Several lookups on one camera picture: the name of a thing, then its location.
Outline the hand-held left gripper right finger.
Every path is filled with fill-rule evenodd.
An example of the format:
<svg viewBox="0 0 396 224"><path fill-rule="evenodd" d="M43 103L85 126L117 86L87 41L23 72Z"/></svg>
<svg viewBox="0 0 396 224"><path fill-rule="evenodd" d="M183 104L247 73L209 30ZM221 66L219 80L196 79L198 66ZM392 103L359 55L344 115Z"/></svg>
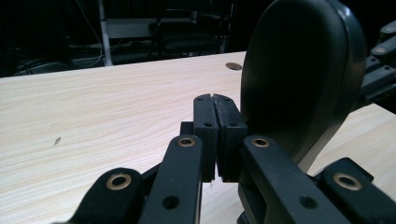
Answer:
<svg viewBox="0 0 396 224"><path fill-rule="evenodd" d="M213 105L219 176L238 184L244 208L237 224L349 224L275 140L248 132L232 99L215 94Z"/></svg>

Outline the large black stapler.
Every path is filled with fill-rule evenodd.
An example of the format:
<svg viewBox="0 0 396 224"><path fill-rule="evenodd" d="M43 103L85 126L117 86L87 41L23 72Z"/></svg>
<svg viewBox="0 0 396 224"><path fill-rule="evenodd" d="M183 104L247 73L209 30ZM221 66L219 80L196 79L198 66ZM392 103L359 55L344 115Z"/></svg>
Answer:
<svg viewBox="0 0 396 224"><path fill-rule="evenodd" d="M366 44L339 0L275 0L248 44L240 108L307 171L357 103Z"/></svg>

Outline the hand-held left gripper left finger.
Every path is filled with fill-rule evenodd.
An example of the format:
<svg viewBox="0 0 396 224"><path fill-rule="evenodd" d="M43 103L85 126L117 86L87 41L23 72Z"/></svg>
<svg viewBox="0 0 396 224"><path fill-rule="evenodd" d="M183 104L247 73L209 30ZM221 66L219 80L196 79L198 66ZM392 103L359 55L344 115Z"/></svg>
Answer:
<svg viewBox="0 0 396 224"><path fill-rule="evenodd" d="M214 97L196 97L193 121L170 141L138 224L199 224L202 184L215 178L218 136Z"/></svg>

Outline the white desk leg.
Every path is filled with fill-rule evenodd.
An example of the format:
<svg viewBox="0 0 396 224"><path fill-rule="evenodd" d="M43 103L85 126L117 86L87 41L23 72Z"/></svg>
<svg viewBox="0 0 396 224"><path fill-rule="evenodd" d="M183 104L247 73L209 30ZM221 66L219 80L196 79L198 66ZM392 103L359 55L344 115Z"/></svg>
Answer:
<svg viewBox="0 0 396 224"><path fill-rule="evenodd" d="M104 9L104 1L97 0L99 6L99 18L100 18L100 26L101 26L101 33L103 39L103 48L105 53L105 66L112 66L112 58L111 58L111 47L109 44L109 37L106 28L106 14Z"/></svg>

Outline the black folding chair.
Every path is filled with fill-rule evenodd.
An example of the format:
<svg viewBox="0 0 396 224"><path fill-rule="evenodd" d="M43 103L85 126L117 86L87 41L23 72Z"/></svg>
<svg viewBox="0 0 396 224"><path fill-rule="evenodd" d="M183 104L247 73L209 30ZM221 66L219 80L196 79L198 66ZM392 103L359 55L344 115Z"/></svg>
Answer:
<svg viewBox="0 0 396 224"><path fill-rule="evenodd" d="M158 0L148 56L219 53L232 8L233 0Z"/></svg>

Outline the grey desk crossbar panel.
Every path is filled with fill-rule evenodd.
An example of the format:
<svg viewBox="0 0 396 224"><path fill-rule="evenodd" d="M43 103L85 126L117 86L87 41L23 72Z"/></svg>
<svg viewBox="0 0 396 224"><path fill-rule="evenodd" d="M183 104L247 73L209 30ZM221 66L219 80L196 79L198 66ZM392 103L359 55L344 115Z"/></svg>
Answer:
<svg viewBox="0 0 396 224"><path fill-rule="evenodd" d="M147 19L105 19L101 24L109 39L150 37L149 25L155 18Z"/></svg>

